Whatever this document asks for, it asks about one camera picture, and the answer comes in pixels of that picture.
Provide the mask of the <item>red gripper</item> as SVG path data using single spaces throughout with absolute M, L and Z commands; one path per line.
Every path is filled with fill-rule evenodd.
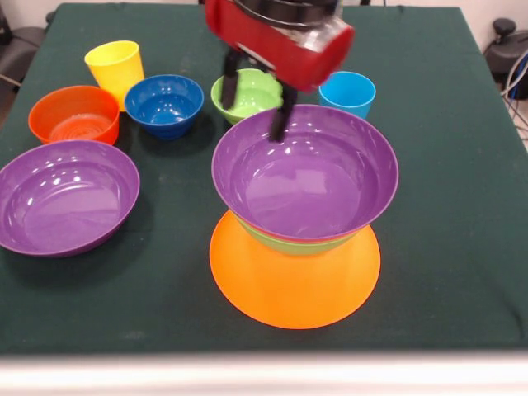
M 282 104 L 268 139 L 281 143 L 298 91 L 323 84 L 344 62 L 355 30 L 341 19 L 340 1 L 206 1 L 208 27 L 230 47 L 271 70 L 282 84 Z M 233 107 L 240 52 L 224 57 L 220 102 Z

